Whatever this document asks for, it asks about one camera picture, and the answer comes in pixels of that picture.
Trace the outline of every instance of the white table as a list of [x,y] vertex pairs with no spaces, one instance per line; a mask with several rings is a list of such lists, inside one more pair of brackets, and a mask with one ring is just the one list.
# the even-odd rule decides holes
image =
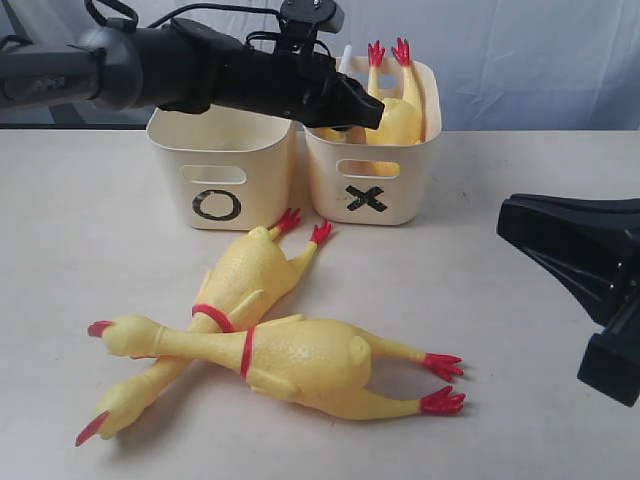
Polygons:
[[[239,233],[172,210],[144,132],[0,132],[0,478],[631,479],[640,415],[576,379],[598,328],[549,274],[495,234],[515,192],[638,196],[640,135],[443,133],[420,216],[338,225],[270,317],[333,316],[463,357],[457,418],[349,423],[250,392],[196,363],[131,428],[73,445],[106,389],[149,363],[106,354],[88,324],[139,312],[184,328],[205,270]],[[294,255],[317,221],[282,242]],[[363,275],[364,269],[370,274]],[[377,365],[374,388],[444,382]]]

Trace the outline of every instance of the wall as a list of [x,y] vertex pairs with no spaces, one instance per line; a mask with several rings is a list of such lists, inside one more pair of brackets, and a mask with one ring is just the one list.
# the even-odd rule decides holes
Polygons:
[[[41,41],[70,41],[90,25],[82,0],[2,3],[12,6]],[[127,3],[147,24],[189,2]],[[279,8],[281,0],[227,3]],[[367,43],[378,39],[389,51],[397,36],[406,37],[414,58],[436,74],[445,129],[637,129],[640,124],[640,0],[339,3],[347,15],[345,28],[338,35],[321,35],[333,54],[350,43],[356,54],[365,55]],[[239,38],[275,27],[262,16],[211,11],[187,16]],[[0,34],[3,25],[0,19]],[[92,121],[144,122],[148,113],[101,117],[85,105],[76,109]]]

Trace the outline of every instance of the letter x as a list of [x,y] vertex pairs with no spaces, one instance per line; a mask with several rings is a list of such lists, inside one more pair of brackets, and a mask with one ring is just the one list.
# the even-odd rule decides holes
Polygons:
[[347,192],[349,192],[354,197],[357,197],[353,202],[351,202],[347,208],[353,212],[354,210],[359,209],[363,205],[369,205],[371,208],[376,210],[377,212],[384,212],[388,207],[382,203],[380,200],[376,200],[376,197],[381,193],[384,193],[380,187],[371,187],[366,192],[361,192],[353,185],[349,185],[347,187]]

